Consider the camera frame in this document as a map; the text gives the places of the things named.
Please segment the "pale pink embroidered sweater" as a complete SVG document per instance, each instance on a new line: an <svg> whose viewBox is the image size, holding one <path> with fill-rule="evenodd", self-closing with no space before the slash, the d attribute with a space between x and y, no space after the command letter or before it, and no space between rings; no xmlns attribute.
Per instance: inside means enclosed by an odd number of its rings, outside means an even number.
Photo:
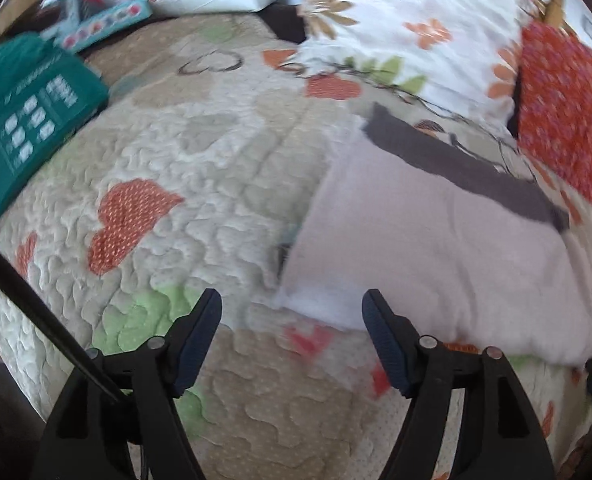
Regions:
<svg viewBox="0 0 592 480"><path fill-rule="evenodd" d="M313 198L279 301L360 330L375 288L423 334L576 366L592 356L589 274L568 214L538 184L375 105Z"/></svg>

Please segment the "red floral cushion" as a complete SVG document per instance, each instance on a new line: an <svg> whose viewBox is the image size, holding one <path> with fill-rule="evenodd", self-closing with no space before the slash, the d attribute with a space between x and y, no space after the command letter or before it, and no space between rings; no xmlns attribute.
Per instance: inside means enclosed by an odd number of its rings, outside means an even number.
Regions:
<svg viewBox="0 0 592 480"><path fill-rule="evenodd" d="M592 50L540 22L522 38L518 145L592 204Z"/></svg>

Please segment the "green cardboard box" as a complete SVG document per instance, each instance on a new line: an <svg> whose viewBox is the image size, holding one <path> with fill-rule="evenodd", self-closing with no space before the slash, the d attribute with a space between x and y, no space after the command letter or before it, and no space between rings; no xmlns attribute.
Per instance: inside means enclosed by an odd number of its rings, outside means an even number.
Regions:
<svg viewBox="0 0 592 480"><path fill-rule="evenodd" d="M35 32L0 44L0 217L108 101L93 70Z"/></svg>

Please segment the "light blue shapes box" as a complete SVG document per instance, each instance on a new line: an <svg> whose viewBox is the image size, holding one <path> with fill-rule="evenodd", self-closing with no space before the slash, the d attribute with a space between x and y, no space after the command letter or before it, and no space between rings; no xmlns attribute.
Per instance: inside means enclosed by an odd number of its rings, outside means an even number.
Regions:
<svg viewBox="0 0 592 480"><path fill-rule="evenodd" d="M80 22L69 32L58 32L54 44L78 53L122 30L139 25L152 16L153 10L147 0L125 0Z"/></svg>

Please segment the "white floral pillow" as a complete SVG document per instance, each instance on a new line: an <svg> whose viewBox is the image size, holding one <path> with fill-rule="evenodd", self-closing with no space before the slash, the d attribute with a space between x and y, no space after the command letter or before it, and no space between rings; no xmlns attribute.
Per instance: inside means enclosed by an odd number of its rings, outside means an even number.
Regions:
<svg viewBox="0 0 592 480"><path fill-rule="evenodd" d="M501 131L514 110L529 0L302 0L305 76L354 70Z"/></svg>

